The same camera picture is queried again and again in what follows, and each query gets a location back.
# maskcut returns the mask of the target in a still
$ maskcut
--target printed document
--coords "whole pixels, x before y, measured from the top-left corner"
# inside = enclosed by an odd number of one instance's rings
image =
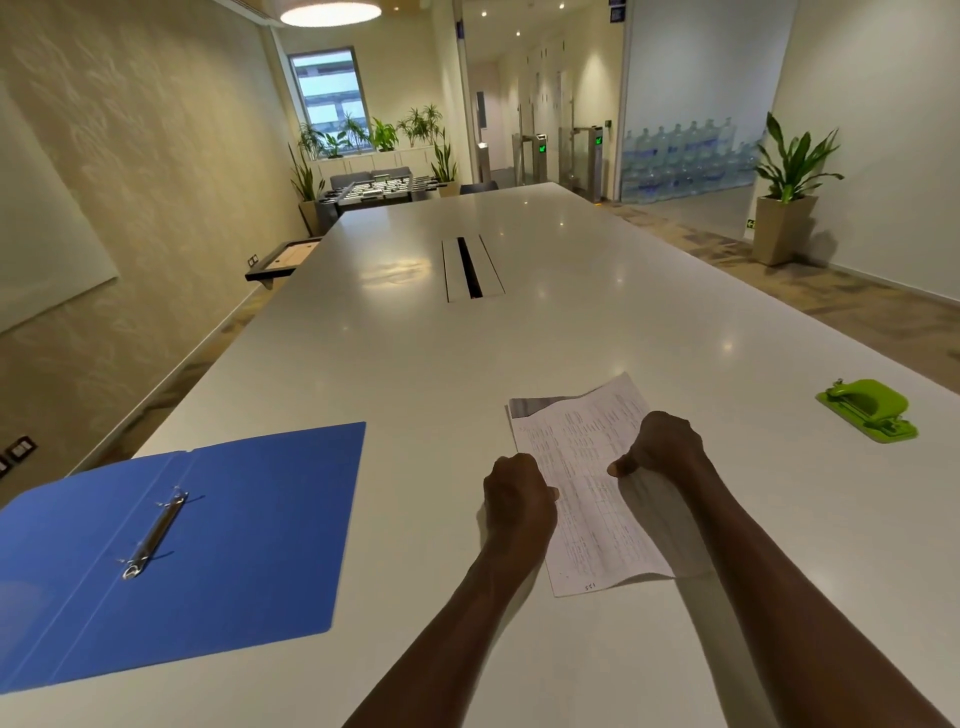
[[[560,490],[546,554],[555,596],[608,589],[642,574],[710,569],[672,483],[646,471],[619,483],[607,475],[649,412],[629,375],[578,398],[511,400],[509,410],[516,449],[532,454],[547,485]]]

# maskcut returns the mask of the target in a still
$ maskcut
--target power socket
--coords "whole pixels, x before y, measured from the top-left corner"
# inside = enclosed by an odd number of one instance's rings
[[[7,456],[13,461],[14,465],[22,463],[32,454],[36,449],[36,443],[31,440],[27,435],[19,438],[15,443],[9,446],[4,452]]]

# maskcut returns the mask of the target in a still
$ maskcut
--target hand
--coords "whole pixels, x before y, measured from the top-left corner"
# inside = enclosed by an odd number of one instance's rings
[[[502,558],[507,573],[525,579],[543,560],[557,527],[560,492],[550,488],[533,455],[501,457],[484,478],[487,548]]]
[[[704,441],[687,420],[651,412],[640,424],[640,432],[627,454],[611,463],[607,473],[626,477],[637,468],[663,473],[676,484],[685,480],[690,467],[709,462]]]

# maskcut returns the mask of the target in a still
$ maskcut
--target tall planter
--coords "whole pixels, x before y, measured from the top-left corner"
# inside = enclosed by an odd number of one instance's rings
[[[781,265],[792,259],[810,233],[810,214],[816,204],[812,195],[786,205],[769,197],[757,200],[751,258],[764,265]]]
[[[306,223],[306,229],[310,233],[310,237],[318,237],[326,232],[321,231],[320,219],[317,217],[316,201],[300,203],[300,214],[303,216],[303,222]]]

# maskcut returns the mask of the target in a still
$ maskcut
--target binder ring mechanism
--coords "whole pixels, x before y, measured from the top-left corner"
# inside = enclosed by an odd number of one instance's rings
[[[169,503],[157,504],[163,508],[163,513],[156,519],[153,528],[151,528],[150,533],[147,534],[147,538],[136,548],[136,552],[131,559],[123,562],[127,565],[123,572],[124,581],[135,578],[147,568],[147,563],[154,557],[156,549],[160,546],[160,542],[163,541],[163,537],[167,535],[167,531],[170,530],[170,526],[177,517],[177,513],[180,512],[180,509],[189,496],[189,493],[182,491],[180,488],[175,488],[173,497],[170,498]]]

